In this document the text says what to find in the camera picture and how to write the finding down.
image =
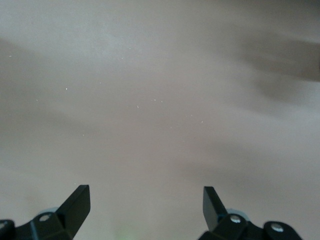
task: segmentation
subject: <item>gray surface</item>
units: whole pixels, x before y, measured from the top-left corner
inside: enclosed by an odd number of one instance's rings
[[[77,240],[196,240],[206,185],[319,239],[320,7],[302,2],[1,0],[0,217],[90,184]]]

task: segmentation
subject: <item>white surface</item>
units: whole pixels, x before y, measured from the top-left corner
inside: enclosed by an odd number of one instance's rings
[[[302,2],[1,0],[0,218],[89,184],[75,239],[196,240],[214,186],[319,239],[320,6]]]

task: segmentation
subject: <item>ceiling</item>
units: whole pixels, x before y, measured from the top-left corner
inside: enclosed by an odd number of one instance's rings
[[[77,240],[196,240],[203,186],[318,239],[317,1],[0,1],[0,218],[89,184]]]

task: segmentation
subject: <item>blurry background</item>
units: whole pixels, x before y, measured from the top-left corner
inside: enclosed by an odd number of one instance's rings
[[[1,0],[0,218],[89,184],[77,240],[196,240],[203,186],[319,239],[318,1]]]

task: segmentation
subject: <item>black bracket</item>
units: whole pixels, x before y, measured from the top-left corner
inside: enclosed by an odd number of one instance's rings
[[[268,221],[260,228],[239,214],[229,214],[211,186],[203,189],[203,215],[209,231],[199,240],[302,240],[286,223]]]
[[[19,227],[0,220],[0,240],[72,240],[89,212],[89,185],[80,185],[55,212],[41,213]]]

